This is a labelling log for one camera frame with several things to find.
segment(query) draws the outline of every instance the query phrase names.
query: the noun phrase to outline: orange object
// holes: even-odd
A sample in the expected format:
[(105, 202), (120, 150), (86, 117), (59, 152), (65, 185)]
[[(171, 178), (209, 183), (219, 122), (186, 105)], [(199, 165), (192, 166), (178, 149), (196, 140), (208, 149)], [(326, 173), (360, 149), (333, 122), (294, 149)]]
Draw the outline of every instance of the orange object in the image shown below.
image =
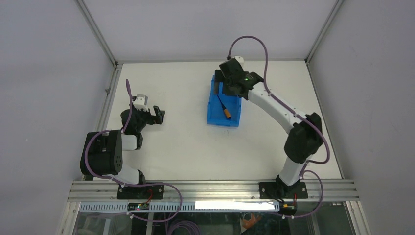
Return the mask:
[(227, 119), (230, 119), (232, 117), (231, 113), (228, 111), (228, 109), (224, 109), (223, 112), (225, 112), (225, 116), (226, 116)]
[(219, 97), (219, 95), (218, 95), (218, 99), (219, 99), (219, 102), (221, 102), (221, 105), (222, 105), (222, 109), (223, 109), (223, 112), (225, 113), (225, 116), (226, 116), (226, 119), (230, 119), (232, 116), (231, 116), (231, 113), (229, 112), (229, 110), (225, 107), (225, 105), (222, 103), (222, 100), (220, 99), (220, 97)]
[(244, 227), (245, 229), (249, 229), (250, 227), (258, 223), (262, 219), (261, 216), (255, 217), (253, 213), (250, 213), (250, 214), (251, 214), (251, 217), (249, 220), (242, 219), (242, 227)]

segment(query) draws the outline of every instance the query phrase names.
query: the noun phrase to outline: blue plastic bin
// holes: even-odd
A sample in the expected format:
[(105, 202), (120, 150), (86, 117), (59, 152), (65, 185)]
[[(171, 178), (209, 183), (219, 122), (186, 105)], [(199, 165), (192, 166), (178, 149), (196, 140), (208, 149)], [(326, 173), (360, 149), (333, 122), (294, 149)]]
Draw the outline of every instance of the blue plastic bin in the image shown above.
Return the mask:
[(226, 106), (228, 111), (231, 113), (231, 119), (226, 119), (225, 113), (223, 112), (222, 105), (219, 101), (218, 95), (214, 93), (215, 90), (215, 76), (212, 78), (210, 85), (210, 98), (209, 104), (207, 105), (207, 123), (217, 126), (239, 126), (239, 119), (241, 117), (241, 98), (236, 95), (225, 95), (223, 94), (223, 83), (219, 84), (219, 97), (223, 104)]

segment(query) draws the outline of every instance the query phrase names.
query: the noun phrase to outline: red wire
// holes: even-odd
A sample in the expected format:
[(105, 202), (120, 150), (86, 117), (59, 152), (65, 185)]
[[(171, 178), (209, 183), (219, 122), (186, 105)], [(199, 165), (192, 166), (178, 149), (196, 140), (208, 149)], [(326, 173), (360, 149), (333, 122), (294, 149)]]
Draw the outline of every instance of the red wire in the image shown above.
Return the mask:
[(151, 193), (151, 195), (150, 195), (150, 197), (147, 199), (147, 201), (146, 201), (146, 202), (144, 202), (144, 203), (149, 202), (149, 201), (151, 200), (151, 198), (153, 197), (153, 191), (152, 191), (151, 189), (147, 190), (147, 192), (150, 192), (150, 193)]

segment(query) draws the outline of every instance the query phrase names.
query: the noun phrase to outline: white robotic arm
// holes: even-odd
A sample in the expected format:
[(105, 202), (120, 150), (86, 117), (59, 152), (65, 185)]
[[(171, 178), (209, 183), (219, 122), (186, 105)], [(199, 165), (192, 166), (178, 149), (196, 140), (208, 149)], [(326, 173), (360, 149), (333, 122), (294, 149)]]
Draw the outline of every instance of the white robotic arm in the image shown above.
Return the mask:
[[(279, 99), (281, 99), (292, 109), (296, 110), (298, 115), (305, 117), (306, 114), (303, 111), (300, 111), (297, 108), (291, 106), (282, 98)], [(273, 119), (275, 119), (282, 126), (282, 128), (284, 128), (287, 134), (289, 134), (291, 129), (293, 129), (295, 123), (301, 123), (301, 120), (298, 117), (295, 117), (285, 107), (280, 105), (272, 97), (269, 96), (269, 94), (266, 92), (263, 82), (258, 82), (254, 85), (252, 90), (249, 90), (248, 101), (258, 105), (261, 109), (273, 117)], [(292, 161), (290, 158), (287, 158), (285, 160), (284, 168), (279, 174), (280, 179), (288, 186), (293, 185), (298, 181), (304, 164), (305, 162), (299, 164)]]
[[(300, 182), (300, 173), (306, 161), (312, 157), (312, 154), (316, 153), (323, 144), (323, 140), (312, 127), (292, 114), (286, 107), (276, 102), (268, 94), (264, 85), (264, 79), (255, 72), (245, 72), (237, 59), (231, 58), (220, 64), (219, 67), (224, 77), (224, 85), (228, 86), (229, 90), (233, 91), (235, 95), (258, 105), (272, 116), (288, 134), (284, 146), (287, 159), (283, 170), (276, 178), (279, 193), (275, 197), (282, 198)], [(295, 110), (296, 115), (306, 117), (310, 123), (315, 125), (320, 131), (322, 130), (322, 122), (319, 115), (316, 113), (307, 115), (289, 105), (283, 99), (279, 99), (288, 108)]]

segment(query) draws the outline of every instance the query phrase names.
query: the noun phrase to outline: glass panel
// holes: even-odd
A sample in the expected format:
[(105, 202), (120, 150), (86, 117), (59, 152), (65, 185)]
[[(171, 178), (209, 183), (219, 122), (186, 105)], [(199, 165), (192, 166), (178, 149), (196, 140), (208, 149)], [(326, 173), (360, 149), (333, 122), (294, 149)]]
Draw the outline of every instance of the glass panel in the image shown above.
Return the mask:
[[(297, 214), (314, 209), (316, 203), (297, 203)], [(137, 216), (148, 218), (147, 213)], [(169, 217), (155, 213), (154, 220)], [(153, 223), (152, 235), (165, 235), (166, 225), (172, 229), (179, 221), (197, 224), (201, 235), (353, 235), (348, 213), (343, 203), (324, 203), (313, 216), (281, 219), (270, 213), (179, 213), (165, 223)], [(79, 213), (76, 235), (145, 235), (147, 222), (130, 219), (125, 213)], [(173, 235), (187, 235), (184, 228), (174, 230)]]

